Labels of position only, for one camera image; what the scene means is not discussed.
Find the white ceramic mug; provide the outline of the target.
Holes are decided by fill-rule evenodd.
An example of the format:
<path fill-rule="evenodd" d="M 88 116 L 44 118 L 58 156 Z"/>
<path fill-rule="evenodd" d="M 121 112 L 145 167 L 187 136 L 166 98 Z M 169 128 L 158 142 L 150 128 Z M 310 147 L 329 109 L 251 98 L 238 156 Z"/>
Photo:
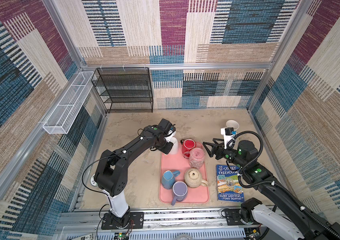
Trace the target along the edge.
<path fill-rule="evenodd" d="M 179 151 L 179 142 L 175 137 L 172 137 L 170 139 L 170 142 L 173 143 L 173 147 L 171 151 L 169 152 L 169 155 L 176 155 Z"/>

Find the red ceramic mug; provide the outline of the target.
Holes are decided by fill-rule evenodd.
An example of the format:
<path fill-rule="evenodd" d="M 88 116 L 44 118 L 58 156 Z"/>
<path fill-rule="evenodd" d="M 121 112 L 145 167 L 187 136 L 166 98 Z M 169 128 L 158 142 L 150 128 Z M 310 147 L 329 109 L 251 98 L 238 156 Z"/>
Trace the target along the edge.
<path fill-rule="evenodd" d="M 181 140 L 180 143 L 182 145 L 182 154 L 184 158 L 189 159 L 192 149 L 197 146 L 196 142 L 192 139 L 185 139 Z"/>

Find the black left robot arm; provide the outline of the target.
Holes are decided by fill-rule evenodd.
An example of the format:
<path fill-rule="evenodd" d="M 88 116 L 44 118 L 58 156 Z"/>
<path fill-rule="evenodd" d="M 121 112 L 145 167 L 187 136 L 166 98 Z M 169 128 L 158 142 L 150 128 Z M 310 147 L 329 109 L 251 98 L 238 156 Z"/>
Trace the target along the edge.
<path fill-rule="evenodd" d="M 145 127 L 138 136 L 125 146 L 114 151 L 105 150 L 94 174 L 94 181 L 109 200 L 106 220 L 116 228 L 125 228 L 131 223 L 130 207 L 126 202 L 124 189 L 128 181 L 128 168 L 146 150 L 158 150 L 168 154 L 174 144 L 171 138 L 176 127 L 162 119 L 158 125 Z"/>

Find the light green ceramic mug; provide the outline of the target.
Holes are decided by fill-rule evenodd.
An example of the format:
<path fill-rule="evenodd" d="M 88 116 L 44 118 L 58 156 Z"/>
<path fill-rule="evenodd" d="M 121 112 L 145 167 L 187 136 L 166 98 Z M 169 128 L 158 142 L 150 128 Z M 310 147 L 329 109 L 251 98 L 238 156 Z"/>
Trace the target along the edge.
<path fill-rule="evenodd" d="M 226 126 L 227 126 L 227 128 L 233 128 L 234 131 L 238 130 L 239 127 L 240 127 L 239 123 L 237 121 L 234 121 L 234 120 L 228 120 L 226 122 Z"/>

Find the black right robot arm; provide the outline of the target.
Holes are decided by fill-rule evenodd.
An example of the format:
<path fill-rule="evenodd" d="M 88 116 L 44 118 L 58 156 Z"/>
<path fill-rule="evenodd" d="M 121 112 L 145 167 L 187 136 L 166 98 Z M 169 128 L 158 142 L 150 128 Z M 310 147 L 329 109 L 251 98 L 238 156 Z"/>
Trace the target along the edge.
<path fill-rule="evenodd" d="M 237 149 L 234 141 L 238 135 L 213 139 L 204 142 L 207 153 L 217 160 L 225 159 L 228 168 L 239 167 L 237 172 L 239 184 L 245 188 L 253 188 L 266 196 L 279 208 L 285 217 L 278 215 L 266 207 L 261 201 L 251 198 L 241 204 L 242 222 L 257 222 L 279 235 L 284 240 L 340 240 L 340 225 L 331 224 L 315 214 L 287 190 L 274 175 L 258 163 L 264 143 L 256 149 L 251 141 L 242 140 Z"/>

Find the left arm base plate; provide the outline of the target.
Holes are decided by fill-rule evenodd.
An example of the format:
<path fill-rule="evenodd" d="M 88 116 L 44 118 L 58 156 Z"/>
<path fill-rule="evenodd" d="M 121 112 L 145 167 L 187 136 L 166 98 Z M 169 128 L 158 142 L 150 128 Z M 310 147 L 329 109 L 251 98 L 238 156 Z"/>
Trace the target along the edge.
<path fill-rule="evenodd" d="M 101 222 L 102 230 L 127 230 L 142 229 L 144 221 L 144 212 L 129 212 L 122 217 L 117 217 L 110 211 L 103 215 Z"/>

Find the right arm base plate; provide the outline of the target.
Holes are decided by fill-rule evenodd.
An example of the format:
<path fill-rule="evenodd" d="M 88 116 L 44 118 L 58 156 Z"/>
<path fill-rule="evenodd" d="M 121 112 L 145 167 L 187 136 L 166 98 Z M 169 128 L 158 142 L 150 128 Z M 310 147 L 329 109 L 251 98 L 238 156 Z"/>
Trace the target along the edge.
<path fill-rule="evenodd" d="M 228 226 L 239 226 L 239 225 L 257 225 L 264 226 L 258 223 L 253 216 L 252 210 L 246 208 L 240 209 L 228 209 L 224 208 L 221 210 L 221 216 L 226 219 Z"/>

